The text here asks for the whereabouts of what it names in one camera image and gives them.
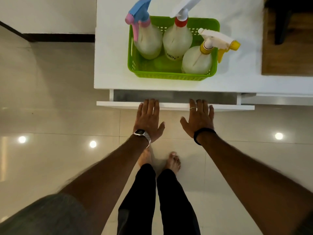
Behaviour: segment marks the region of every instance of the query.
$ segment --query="open drawer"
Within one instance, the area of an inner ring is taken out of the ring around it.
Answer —
[[[154,90],[110,90],[110,101],[97,102],[97,106],[137,109],[149,98],[158,99],[161,110],[189,111],[189,99],[205,99],[215,111],[254,110],[254,106],[241,105],[241,93]]]

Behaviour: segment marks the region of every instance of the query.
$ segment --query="pant leg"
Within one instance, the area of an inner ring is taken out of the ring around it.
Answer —
[[[151,234],[156,201],[156,174],[143,165],[118,210],[118,235]]]
[[[172,170],[159,175],[157,189],[164,235],[200,235],[197,216]]]

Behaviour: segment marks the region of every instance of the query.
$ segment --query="green plastic basket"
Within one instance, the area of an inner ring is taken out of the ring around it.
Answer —
[[[162,34],[168,27],[174,24],[174,18],[165,16],[151,16],[151,23],[161,30]],[[188,18],[187,27],[193,34],[193,43],[191,47],[201,45],[203,38],[198,34],[198,29],[210,29],[219,31],[219,22],[216,19],[208,18]],[[160,55],[152,60],[143,58],[133,42],[133,29],[129,28],[128,40],[128,69],[138,77],[174,79],[174,80],[191,80],[202,81],[207,77],[212,77],[217,69],[217,48],[211,52],[212,67],[205,75],[182,73],[182,61],[172,61],[164,54],[164,48]]]

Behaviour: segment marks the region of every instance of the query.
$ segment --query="hand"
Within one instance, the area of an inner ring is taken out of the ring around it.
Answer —
[[[151,142],[156,141],[162,136],[165,129],[165,122],[162,122],[159,126],[159,112],[160,106],[158,100],[155,101],[154,99],[150,99],[140,103],[137,111],[134,132],[138,129],[143,129],[149,134]]]
[[[189,112],[189,121],[187,122],[186,119],[182,117],[180,119],[180,123],[182,124],[182,128],[190,137],[194,138],[195,131],[201,128],[214,129],[214,108],[212,105],[209,107],[207,101],[197,100],[196,109],[196,103],[192,99],[190,99],[189,105],[190,108],[192,108]]]

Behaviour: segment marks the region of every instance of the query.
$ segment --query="black wristband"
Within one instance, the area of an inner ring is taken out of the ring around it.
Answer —
[[[202,132],[216,133],[216,132],[215,132],[213,129],[211,129],[211,128],[201,128],[201,129],[195,131],[195,133],[194,133],[194,141],[195,141],[198,145],[201,145],[201,144],[198,143],[197,137],[198,137],[198,135],[199,135],[200,133],[202,133]]]

